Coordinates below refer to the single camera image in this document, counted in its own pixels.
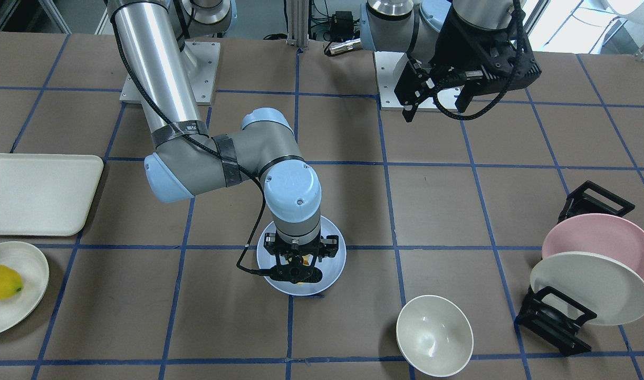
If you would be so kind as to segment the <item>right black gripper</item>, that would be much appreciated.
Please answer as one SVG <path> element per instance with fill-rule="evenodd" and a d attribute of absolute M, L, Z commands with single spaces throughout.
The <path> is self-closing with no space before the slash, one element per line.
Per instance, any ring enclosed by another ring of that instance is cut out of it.
<path fill-rule="evenodd" d="M 305 283 L 319 283 L 322 279 L 322 272 L 315 267 L 315 263 L 322 258 L 333 258 L 339 249 L 339 237 L 337 235 L 318 235 L 314 240 L 306 244 L 298 244 L 293 241 L 286 243 L 279 235 L 265 235 L 263 247 L 276 259 L 276 264 L 270 269 L 263 269 L 262 275 L 274 281 L 288 281 L 296 284 L 292 270 L 297 260 L 304 255 L 309 255 L 310 278 Z"/>

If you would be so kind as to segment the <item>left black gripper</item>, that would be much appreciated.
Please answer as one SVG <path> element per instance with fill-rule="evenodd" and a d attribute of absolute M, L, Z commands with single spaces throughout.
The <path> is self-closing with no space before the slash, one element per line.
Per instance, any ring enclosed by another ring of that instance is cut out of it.
<path fill-rule="evenodd" d="M 432 69 L 408 59 L 395 94 L 406 122 L 427 99 L 443 115 L 461 120 L 438 100 L 445 89 L 461 87 L 455 108 L 464 112 L 476 96 L 505 95 L 541 76 L 527 38 L 522 8 L 450 8 L 430 59 Z"/>

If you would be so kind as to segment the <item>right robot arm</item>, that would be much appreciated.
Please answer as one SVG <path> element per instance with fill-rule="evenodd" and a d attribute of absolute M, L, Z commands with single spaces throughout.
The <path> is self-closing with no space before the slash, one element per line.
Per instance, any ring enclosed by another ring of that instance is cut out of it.
<path fill-rule="evenodd" d="M 259 108 L 240 132 L 210 136 L 190 82 L 187 39 L 225 32 L 230 1 L 107 1 L 119 55 L 143 98 L 155 153 L 144 167 L 150 187 L 165 203 L 251 180 L 262 207 L 273 215 L 264 236 L 270 269 L 247 272 L 274 281 L 319 283 L 322 258 L 335 257 L 340 236 L 321 234 L 322 188 L 306 163 L 283 114 Z"/>

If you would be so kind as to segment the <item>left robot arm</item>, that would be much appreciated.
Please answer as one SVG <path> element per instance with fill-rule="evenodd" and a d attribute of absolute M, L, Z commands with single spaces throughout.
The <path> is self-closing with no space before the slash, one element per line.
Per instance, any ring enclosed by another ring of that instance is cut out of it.
<path fill-rule="evenodd" d="M 360 40 L 368 51 L 402 53 L 396 95 L 406 122 L 431 100 L 470 121 L 542 74 L 520 1 L 367 1 Z"/>

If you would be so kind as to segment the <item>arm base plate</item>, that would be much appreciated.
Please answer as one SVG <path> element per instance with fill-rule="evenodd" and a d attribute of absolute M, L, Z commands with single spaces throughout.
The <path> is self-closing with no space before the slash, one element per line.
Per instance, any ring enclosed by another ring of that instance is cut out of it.
<path fill-rule="evenodd" d="M 157 88 L 176 84 L 178 77 L 184 73 L 188 79 L 199 106 L 211 106 L 214 102 L 215 84 L 221 44 L 219 42 L 187 41 L 180 55 L 180 66 L 173 68 L 149 70 L 144 66 L 138 69 L 141 84 L 148 88 L 149 84 Z"/>
<path fill-rule="evenodd" d="M 391 51 L 375 51 L 374 63 L 376 79 L 379 87 L 380 108 L 386 111 L 401 111 L 403 106 L 395 94 L 397 82 L 408 62 L 405 53 Z M 445 89 L 438 94 L 442 105 L 449 111 L 457 112 L 455 101 L 461 92 L 461 87 Z"/>

